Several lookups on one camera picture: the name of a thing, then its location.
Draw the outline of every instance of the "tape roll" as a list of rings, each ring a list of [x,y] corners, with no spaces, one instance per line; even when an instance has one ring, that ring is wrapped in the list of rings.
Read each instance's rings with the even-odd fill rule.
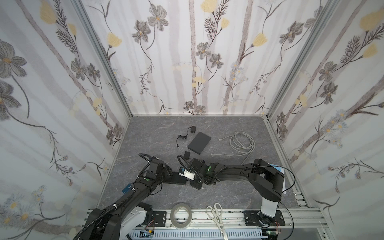
[[[188,212],[188,219],[184,223],[178,223],[175,221],[175,214],[179,210],[185,210]],[[170,212],[170,221],[172,222],[173,226],[175,228],[177,228],[178,230],[186,229],[189,226],[189,224],[191,223],[191,220],[192,220],[192,210],[187,204],[183,204],[183,203],[177,204],[176,206],[174,206],[172,208],[172,210]]]

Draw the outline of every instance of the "white scissors handle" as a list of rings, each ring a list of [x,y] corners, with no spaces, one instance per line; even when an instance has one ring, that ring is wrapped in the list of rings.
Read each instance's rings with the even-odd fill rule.
[[[212,212],[213,217],[209,215],[208,209]],[[224,239],[228,240],[227,233],[225,232],[224,225],[223,225],[223,208],[221,207],[220,203],[215,203],[213,208],[212,206],[207,206],[206,211],[207,211],[208,217],[216,223],[219,230],[223,233]]]

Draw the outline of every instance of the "external hard drive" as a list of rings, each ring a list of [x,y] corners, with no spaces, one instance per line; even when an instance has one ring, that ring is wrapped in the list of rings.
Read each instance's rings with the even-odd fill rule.
[[[211,140],[210,136],[205,135],[202,132],[199,132],[196,137],[192,140],[192,142],[188,145],[188,149],[194,151],[199,154],[204,150],[205,146]]]

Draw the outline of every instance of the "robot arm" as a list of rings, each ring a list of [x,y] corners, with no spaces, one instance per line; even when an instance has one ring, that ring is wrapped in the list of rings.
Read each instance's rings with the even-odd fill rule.
[[[181,159],[187,163],[187,166],[181,162]],[[74,240],[78,238],[119,240],[122,219],[136,206],[143,204],[141,201],[147,198],[157,185],[163,183],[186,185],[187,180],[197,189],[201,189],[203,183],[212,185],[224,180],[250,182],[263,197],[259,213],[260,226],[268,227],[268,222],[273,222],[277,203],[281,200],[284,182],[284,175],[273,166],[261,159],[255,159],[253,163],[245,165],[211,163],[209,166],[198,159],[192,159],[189,163],[181,155],[178,155],[178,160],[182,167],[179,172],[172,172],[172,169],[163,161],[152,157],[135,182],[129,185],[128,192],[104,210],[94,209],[90,213],[85,227],[80,230]],[[185,172],[190,173],[188,178],[184,176]]]

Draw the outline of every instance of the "marble surface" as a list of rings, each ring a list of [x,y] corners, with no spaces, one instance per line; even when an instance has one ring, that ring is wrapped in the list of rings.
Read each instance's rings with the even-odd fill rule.
[[[187,128],[196,126],[195,134],[188,134],[187,139],[176,138],[179,134],[186,135]],[[180,165],[176,156],[188,151],[187,146],[193,137],[201,131],[212,137],[201,155],[191,152],[190,158],[205,160],[207,163],[241,164],[245,156],[227,157],[212,156],[213,153],[239,154],[229,146],[229,139],[219,138],[231,135],[236,131],[250,134],[256,143],[256,149],[245,163],[261,158],[270,164],[280,165],[276,149],[261,117],[133,117],[125,139],[118,153],[111,175],[106,184],[99,208],[112,204],[122,196],[122,189],[136,179],[146,162],[138,156],[147,153],[156,156],[178,171]],[[248,145],[248,139],[239,139]],[[283,194],[282,202],[288,208],[298,208],[292,190]],[[216,185],[203,185],[197,190],[187,186],[164,184],[156,195],[144,200],[153,209],[171,209],[177,203],[184,202],[192,209],[205,209],[208,205],[219,202],[224,209],[250,209],[261,207],[261,195],[249,182],[223,181]]]

